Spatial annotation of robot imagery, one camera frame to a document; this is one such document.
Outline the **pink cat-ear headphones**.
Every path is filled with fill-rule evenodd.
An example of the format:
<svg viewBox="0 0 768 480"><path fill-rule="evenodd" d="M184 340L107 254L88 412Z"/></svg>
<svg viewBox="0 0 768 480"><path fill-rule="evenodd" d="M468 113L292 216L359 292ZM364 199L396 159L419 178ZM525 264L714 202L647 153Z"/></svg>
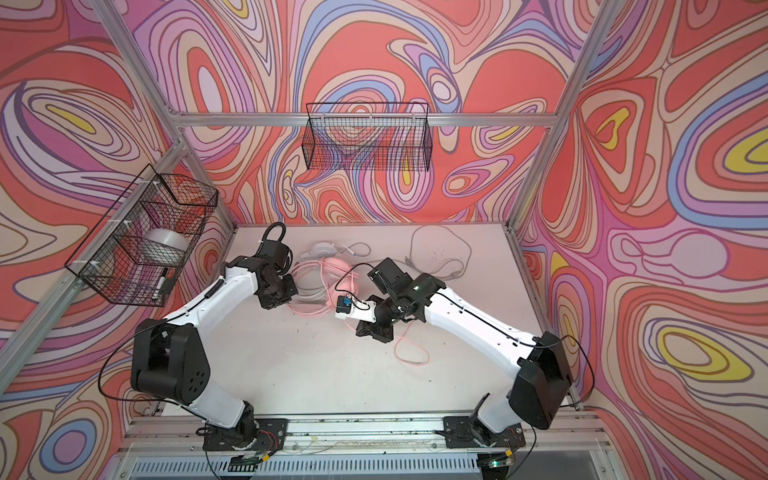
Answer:
<svg viewBox="0 0 768 480"><path fill-rule="evenodd" d="M289 302L299 316L317 318L335 311L342 296L358 293L359 275L352 266L335 257L305 260L290 270L298 293Z"/></svg>

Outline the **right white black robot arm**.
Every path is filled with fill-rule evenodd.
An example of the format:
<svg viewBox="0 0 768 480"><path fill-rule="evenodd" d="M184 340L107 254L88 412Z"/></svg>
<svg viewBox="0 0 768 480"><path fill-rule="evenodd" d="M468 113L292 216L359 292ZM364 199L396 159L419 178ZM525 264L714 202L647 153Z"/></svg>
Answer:
<svg viewBox="0 0 768 480"><path fill-rule="evenodd" d="M368 278L382 294L361 301L352 293L337 300L335 316L357 322L355 333L381 343L394 340L398 322L420 321L440 328L473 347L511 380L499 393L485 394L470 416L478 433L500 434L520 423L550 428L569 393L573 377L563 339L518 330L470 304L437 277L413 278L390 258Z"/></svg>

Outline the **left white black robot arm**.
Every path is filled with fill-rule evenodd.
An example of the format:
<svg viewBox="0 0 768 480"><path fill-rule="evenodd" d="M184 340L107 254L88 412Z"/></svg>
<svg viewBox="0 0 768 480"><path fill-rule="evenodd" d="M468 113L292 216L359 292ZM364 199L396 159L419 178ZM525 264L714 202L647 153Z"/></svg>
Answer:
<svg viewBox="0 0 768 480"><path fill-rule="evenodd" d="M297 294L291 262L287 245L263 240L255 255L227 263L189 303L161 320L143 321L134 338L131 387L174 401L216 427L248 429L247 402L212 379L204 339L249 299L264 310L288 303Z"/></svg>

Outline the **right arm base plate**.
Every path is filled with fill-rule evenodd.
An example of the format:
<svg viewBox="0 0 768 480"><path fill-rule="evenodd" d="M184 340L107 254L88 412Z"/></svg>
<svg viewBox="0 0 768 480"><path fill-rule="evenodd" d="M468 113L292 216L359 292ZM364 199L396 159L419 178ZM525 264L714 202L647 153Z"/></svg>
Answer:
<svg viewBox="0 0 768 480"><path fill-rule="evenodd" d="M526 446L523 430L519 425L494 433L478 419L470 416L446 416L442 428L435 431L451 449L505 448L516 451Z"/></svg>

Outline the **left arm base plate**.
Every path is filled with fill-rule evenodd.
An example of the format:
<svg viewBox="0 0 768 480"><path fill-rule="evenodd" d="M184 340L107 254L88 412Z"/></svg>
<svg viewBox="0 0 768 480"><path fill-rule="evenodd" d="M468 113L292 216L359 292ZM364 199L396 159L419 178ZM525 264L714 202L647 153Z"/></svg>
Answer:
<svg viewBox="0 0 768 480"><path fill-rule="evenodd" d="M205 425L197 430L205 452L275 453L283 449L289 421L287 418L256 418L244 428Z"/></svg>

